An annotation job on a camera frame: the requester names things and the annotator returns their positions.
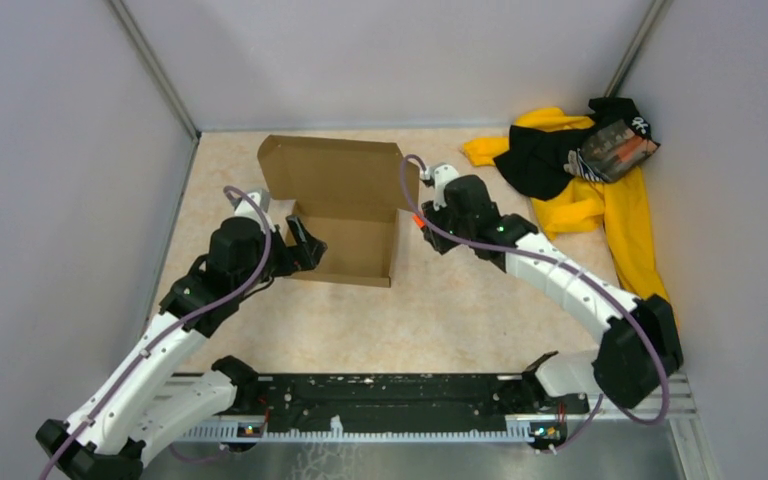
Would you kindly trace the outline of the brown cardboard box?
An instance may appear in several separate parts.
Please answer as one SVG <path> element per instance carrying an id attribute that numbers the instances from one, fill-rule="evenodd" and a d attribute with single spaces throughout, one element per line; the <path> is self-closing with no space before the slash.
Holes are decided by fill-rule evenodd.
<path id="1" fill-rule="evenodd" d="M 418 202 L 419 172 L 394 142 L 270 135 L 257 159 L 275 200 L 327 246 L 295 280 L 388 288 L 400 214 Z"/>

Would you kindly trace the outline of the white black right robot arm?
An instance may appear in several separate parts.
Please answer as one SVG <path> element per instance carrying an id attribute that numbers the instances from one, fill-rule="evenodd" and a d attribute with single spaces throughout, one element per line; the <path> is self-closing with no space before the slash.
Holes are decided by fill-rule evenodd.
<path id="1" fill-rule="evenodd" d="M 518 214 L 501 214 L 475 175 L 438 164 L 422 166 L 418 178 L 434 192 L 415 218 L 435 251 L 469 247 L 478 258 L 540 290 L 597 344 L 589 351 L 545 354 L 532 363 L 523 385 L 529 408 L 548 412 L 562 396 L 599 391 L 630 410 L 683 366 L 673 309 L 665 298 L 642 298 L 588 272 L 535 224 Z"/>

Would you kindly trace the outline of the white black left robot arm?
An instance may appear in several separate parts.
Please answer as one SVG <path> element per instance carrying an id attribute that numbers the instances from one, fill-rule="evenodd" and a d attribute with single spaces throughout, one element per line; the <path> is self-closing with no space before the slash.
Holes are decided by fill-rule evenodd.
<path id="1" fill-rule="evenodd" d="M 293 244 L 268 215 L 264 189 L 223 190 L 234 213 L 210 237 L 206 253 L 176 280 L 141 339 L 104 384 L 65 420 L 49 419 L 36 440 L 70 479 L 137 479 L 162 450 L 208 417 L 260 405 L 259 375 L 243 361 L 218 360 L 194 386 L 158 406 L 155 395 L 183 360 L 204 345 L 254 292 L 279 277 L 314 270 L 327 250 L 296 215 Z"/>

